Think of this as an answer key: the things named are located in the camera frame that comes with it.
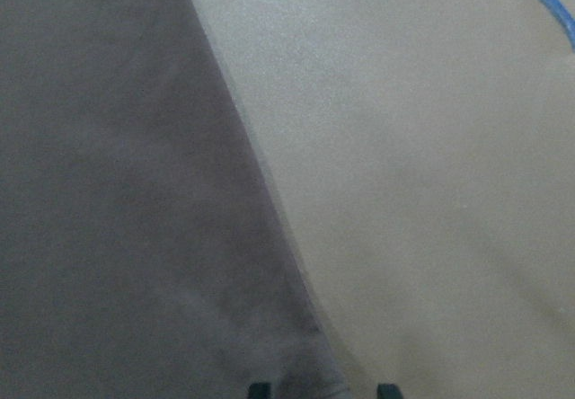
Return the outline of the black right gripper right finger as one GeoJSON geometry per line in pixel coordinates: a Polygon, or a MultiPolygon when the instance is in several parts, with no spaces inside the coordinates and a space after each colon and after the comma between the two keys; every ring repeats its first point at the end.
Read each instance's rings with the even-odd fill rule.
{"type": "Polygon", "coordinates": [[[396,384],[379,384],[376,389],[377,399],[402,399],[402,391],[396,384]]]}

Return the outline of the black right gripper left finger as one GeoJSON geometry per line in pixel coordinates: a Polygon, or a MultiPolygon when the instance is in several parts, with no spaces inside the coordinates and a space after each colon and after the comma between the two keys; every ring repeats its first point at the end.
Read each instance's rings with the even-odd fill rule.
{"type": "Polygon", "coordinates": [[[248,399],[270,399],[271,383],[257,382],[249,385],[248,399]]]}

